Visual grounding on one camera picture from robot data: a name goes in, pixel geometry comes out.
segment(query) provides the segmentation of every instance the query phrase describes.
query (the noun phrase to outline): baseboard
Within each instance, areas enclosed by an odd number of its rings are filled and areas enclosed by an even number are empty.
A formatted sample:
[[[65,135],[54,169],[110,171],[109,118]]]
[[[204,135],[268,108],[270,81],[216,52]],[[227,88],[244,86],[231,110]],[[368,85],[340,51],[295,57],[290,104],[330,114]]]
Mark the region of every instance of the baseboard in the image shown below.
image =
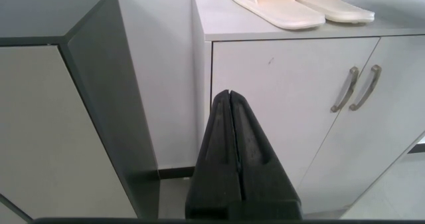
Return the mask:
[[[192,177],[195,167],[159,169],[159,179]]]
[[[425,153],[425,144],[417,144],[410,151],[409,154]],[[183,178],[183,177],[192,177],[195,167],[185,167],[185,168],[167,168],[159,169],[159,179],[173,179],[173,178]]]

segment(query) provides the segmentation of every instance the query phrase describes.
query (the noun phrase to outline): white slipper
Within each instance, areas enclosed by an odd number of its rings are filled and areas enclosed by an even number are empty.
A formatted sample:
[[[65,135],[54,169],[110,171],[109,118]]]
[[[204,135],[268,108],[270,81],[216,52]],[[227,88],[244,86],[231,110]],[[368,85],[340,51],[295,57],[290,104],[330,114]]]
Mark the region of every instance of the white slipper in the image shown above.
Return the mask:
[[[283,29],[306,29],[326,22],[321,14],[296,0],[233,0],[271,24]]]
[[[369,23],[375,13],[350,5],[342,0],[296,0],[320,13],[326,19],[340,23]]]

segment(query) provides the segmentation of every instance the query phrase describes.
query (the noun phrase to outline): cabinet side panel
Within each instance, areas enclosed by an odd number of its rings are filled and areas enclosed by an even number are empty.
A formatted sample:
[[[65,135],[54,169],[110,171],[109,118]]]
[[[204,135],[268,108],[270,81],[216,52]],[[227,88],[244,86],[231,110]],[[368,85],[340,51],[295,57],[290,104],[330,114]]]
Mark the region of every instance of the cabinet side panel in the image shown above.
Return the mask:
[[[212,42],[205,41],[197,4],[192,0],[193,65],[195,70],[195,94],[197,105],[197,143],[202,139],[211,108],[211,58]]]
[[[118,0],[105,1],[62,53],[137,216],[156,218],[157,164]]]

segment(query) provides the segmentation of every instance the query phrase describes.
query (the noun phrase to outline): floor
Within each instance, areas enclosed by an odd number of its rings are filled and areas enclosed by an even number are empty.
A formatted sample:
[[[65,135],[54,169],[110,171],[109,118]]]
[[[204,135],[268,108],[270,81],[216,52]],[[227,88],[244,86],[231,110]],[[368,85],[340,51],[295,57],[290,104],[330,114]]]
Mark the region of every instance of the floor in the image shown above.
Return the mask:
[[[425,219],[425,153],[408,154],[343,219]]]
[[[424,184],[425,153],[407,154],[350,209],[314,213],[305,219],[425,219]],[[189,178],[161,180],[159,218],[185,218],[189,185]]]
[[[185,202],[190,183],[189,178],[161,180],[158,218],[185,218]]]

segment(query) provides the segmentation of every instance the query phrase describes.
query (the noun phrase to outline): cabinet handle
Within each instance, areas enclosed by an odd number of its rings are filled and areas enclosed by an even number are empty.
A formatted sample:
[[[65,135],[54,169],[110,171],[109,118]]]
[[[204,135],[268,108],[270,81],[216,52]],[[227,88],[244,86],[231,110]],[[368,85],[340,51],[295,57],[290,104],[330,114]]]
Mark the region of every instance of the cabinet handle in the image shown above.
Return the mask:
[[[367,89],[367,91],[365,92],[365,95],[363,95],[363,97],[361,98],[358,104],[350,105],[350,110],[356,111],[359,108],[361,108],[362,105],[365,104],[366,100],[369,98],[369,96],[372,94],[373,90],[377,86],[377,83],[379,81],[379,77],[381,77],[382,71],[383,69],[377,64],[372,67],[372,72],[374,72],[374,74],[373,74],[372,82],[369,85],[369,88]]]
[[[348,87],[348,90],[345,93],[345,96],[342,99],[342,101],[338,105],[332,106],[331,108],[332,112],[340,111],[344,107],[344,105],[346,105],[351,95],[354,93],[354,88],[356,87],[357,79],[359,78],[359,69],[354,66],[353,68],[350,69],[350,74],[351,74],[350,87]]]

